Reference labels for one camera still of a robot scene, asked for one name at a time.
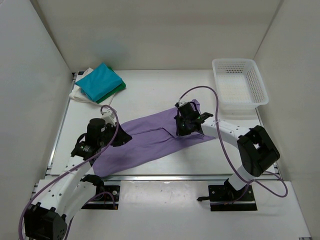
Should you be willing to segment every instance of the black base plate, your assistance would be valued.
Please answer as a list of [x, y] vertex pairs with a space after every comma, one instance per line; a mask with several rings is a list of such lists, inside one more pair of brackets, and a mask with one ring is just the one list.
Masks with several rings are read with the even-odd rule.
[[[113, 195], [114, 201], [119, 202], [119, 197], [120, 197], [119, 185], [105, 185], [104, 191], [109, 192], [112, 195], [113, 195], [113, 191], [116, 191], [116, 194]], [[105, 195], [102, 195], [101, 198], [87, 203], [81, 209], [118, 210], [118, 208], [119, 208], [119, 204], [116, 203], [114, 208], [111, 197], [108, 194], [105, 194]]]
[[255, 202], [255, 195], [252, 186], [249, 186], [248, 190], [242, 198], [232, 204], [219, 204], [214, 203], [231, 202], [233, 199], [226, 194], [222, 194], [224, 191], [224, 185], [209, 185], [209, 197], [210, 197], [210, 211], [211, 212], [223, 212], [223, 211], [257, 211], [257, 205]]

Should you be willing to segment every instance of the blue folded cloth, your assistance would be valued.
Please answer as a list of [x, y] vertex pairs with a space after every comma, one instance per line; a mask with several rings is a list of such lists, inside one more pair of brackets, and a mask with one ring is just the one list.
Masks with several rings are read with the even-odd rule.
[[101, 63], [93, 72], [75, 84], [91, 101], [96, 102], [122, 83], [121, 77]]

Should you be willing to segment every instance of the gray wall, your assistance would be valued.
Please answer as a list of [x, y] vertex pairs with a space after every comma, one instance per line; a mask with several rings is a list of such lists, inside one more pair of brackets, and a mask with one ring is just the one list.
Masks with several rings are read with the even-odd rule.
[[0, 0], [0, 239], [43, 178], [72, 74], [29, 0]]
[[279, 148], [311, 235], [320, 239], [320, 1], [285, 0], [255, 61], [270, 102], [262, 121]]
[[253, 58], [280, 0], [32, 0], [75, 72], [211, 69]]

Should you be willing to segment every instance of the purple cloth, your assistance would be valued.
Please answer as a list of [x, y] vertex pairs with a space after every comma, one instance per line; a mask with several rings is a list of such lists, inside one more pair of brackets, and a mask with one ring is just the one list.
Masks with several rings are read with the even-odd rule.
[[[192, 101], [200, 111], [199, 102], [195, 99]], [[176, 115], [177, 108], [173, 107], [121, 124], [122, 129], [132, 136], [132, 140], [105, 150], [93, 164], [94, 173], [106, 177], [214, 139], [197, 132], [177, 136]]]

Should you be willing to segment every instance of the laundry basket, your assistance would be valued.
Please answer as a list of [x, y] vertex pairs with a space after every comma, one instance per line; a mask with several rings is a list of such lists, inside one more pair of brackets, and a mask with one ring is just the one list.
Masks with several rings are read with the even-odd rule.
[[269, 102], [255, 61], [246, 58], [217, 58], [213, 74], [221, 108], [248, 111]]

